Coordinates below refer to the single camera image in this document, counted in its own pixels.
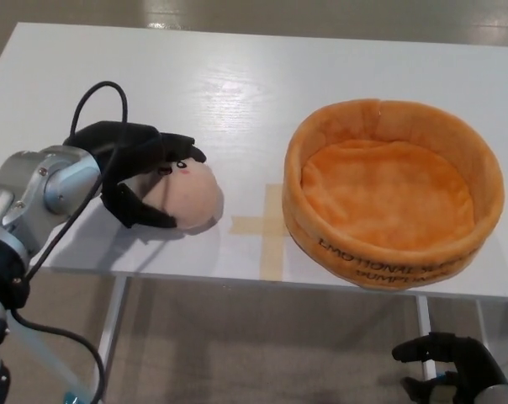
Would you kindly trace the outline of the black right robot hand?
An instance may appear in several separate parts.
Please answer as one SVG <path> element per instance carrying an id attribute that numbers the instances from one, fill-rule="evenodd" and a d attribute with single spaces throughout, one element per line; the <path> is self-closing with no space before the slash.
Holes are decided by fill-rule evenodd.
<path id="1" fill-rule="evenodd" d="M 429 332 L 397 345 L 392 355 L 401 363 L 431 360 L 455 366 L 429 380 L 402 378 L 400 384 L 414 403 L 508 403 L 508 379 L 475 338 Z"/>

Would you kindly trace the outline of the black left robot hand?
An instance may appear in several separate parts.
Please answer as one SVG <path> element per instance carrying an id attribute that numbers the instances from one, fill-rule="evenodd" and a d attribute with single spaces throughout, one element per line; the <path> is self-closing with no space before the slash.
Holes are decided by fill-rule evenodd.
<path id="1" fill-rule="evenodd" d="M 204 163 L 206 156 L 192 137 L 160 132 L 150 125 L 100 121 L 64 141 L 89 152 L 103 174 L 101 200 L 125 227 L 134 225 L 178 228 L 177 214 L 151 207 L 143 198 L 161 179 L 189 158 Z"/>

